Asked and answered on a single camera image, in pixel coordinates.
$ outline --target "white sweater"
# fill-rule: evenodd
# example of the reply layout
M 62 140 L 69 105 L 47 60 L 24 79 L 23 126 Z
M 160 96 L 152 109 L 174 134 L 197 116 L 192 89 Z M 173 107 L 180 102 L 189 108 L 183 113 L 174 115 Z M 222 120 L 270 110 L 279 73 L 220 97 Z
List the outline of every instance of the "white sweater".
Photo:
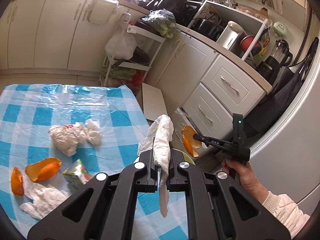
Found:
M 277 196 L 269 191 L 269 195 L 262 205 L 289 230 L 291 239 L 310 218 L 309 215 L 303 214 L 298 205 L 286 194 Z

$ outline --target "orange peel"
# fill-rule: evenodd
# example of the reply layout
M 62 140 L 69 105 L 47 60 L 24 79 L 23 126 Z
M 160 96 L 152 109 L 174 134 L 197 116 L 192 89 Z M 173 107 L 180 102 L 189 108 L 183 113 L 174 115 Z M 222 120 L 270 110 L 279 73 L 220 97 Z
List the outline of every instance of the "orange peel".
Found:
M 190 125 L 185 125 L 181 130 L 181 134 L 183 145 L 188 154 L 193 158 L 199 157 L 199 154 L 195 149 L 201 148 L 201 142 L 194 140 L 193 138 L 196 131 Z
M 22 196 L 24 194 L 22 174 L 17 167 L 13 168 L 11 174 L 11 190 L 16 196 Z
M 60 169 L 61 160 L 54 157 L 45 158 L 26 167 L 26 174 L 32 181 L 42 181 L 54 176 Z

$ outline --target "green vegetables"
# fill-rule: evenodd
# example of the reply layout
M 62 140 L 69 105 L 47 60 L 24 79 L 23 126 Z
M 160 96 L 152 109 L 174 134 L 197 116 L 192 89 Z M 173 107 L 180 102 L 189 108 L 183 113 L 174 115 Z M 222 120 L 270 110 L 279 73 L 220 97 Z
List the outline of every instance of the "green vegetables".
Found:
M 167 39 L 171 39 L 173 33 L 176 31 L 176 19 L 173 13 L 166 9 L 150 11 L 150 14 L 141 18 L 141 20 L 153 27 L 162 37 Z

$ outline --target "hand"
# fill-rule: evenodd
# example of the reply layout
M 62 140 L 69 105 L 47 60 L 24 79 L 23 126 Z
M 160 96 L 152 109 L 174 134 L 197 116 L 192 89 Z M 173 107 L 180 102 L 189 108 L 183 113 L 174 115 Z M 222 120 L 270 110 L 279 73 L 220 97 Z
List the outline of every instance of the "hand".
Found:
M 258 181 L 257 177 L 252 171 L 250 163 L 247 162 L 246 166 L 240 162 L 233 160 L 223 160 L 222 171 L 229 174 L 229 168 L 227 165 L 236 170 L 239 174 L 241 186 L 253 196 L 260 204 L 262 204 L 268 197 L 268 190 Z

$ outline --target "red pot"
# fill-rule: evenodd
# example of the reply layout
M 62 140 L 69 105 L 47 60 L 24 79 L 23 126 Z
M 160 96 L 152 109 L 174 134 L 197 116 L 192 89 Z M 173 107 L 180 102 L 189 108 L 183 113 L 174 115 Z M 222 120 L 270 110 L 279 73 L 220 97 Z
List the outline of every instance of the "red pot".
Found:
M 247 49 L 250 47 L 251 43 L 253 42 L 255 36 L 249 35 L 243 38 L 243 40 L 240 42 L 240 48 L 243 50 L 243 52 L 246 52 Z M 262 46 L 259 41 L 256 42 L 256 44 L 253 46 L 251 53 L 252 56 L 257 55 L 262 50 Z

